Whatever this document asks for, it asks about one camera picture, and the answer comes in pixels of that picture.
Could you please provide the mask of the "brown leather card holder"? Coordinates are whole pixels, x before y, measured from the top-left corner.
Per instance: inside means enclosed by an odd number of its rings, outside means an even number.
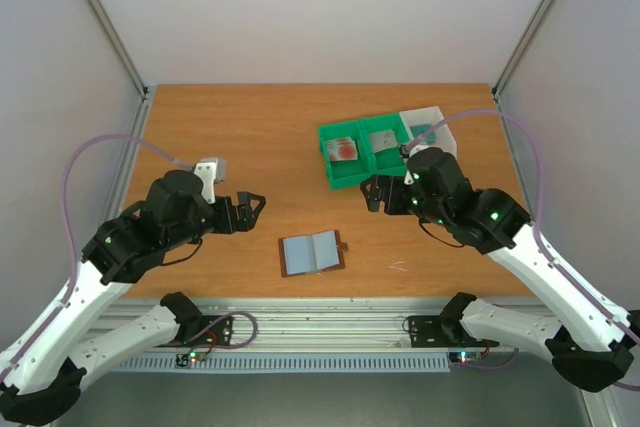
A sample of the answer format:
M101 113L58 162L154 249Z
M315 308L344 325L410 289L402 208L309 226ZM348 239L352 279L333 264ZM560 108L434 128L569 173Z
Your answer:
M280 238L278 249L281 276L288 278L344 269L349 247L338 230L326 230Z

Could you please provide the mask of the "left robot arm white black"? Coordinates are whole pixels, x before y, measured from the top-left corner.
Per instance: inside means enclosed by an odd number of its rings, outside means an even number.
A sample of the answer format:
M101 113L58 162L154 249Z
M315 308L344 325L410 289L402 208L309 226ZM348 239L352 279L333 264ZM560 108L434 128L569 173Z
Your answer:
M197 168L172 170L147 197L104 222L82 250L73 276L40 318L2 352L1 415L7 422L46 426L81 393L127 359L159 346L226 347L228 316L206 317L183 293L165 295L141 317L93 340L85 334L144 274L166 265L168 252L201 247L207 234L248 232L266 205L241 191L217 196L215 178Z

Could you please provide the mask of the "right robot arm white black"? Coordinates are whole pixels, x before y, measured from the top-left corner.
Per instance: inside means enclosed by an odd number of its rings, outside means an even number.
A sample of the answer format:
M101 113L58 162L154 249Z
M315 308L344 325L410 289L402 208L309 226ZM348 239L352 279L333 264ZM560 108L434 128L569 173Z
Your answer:
M438 326L451 346L493 341L549 362L588 392L622 387L639 344L639 314L607 300L544 240L529 213L506 192L475 189L456 158L417 146L402 176L373 175L360 190L371 212L413 215L420 227L444 228L517 277L550 310L536 317L458 293Z

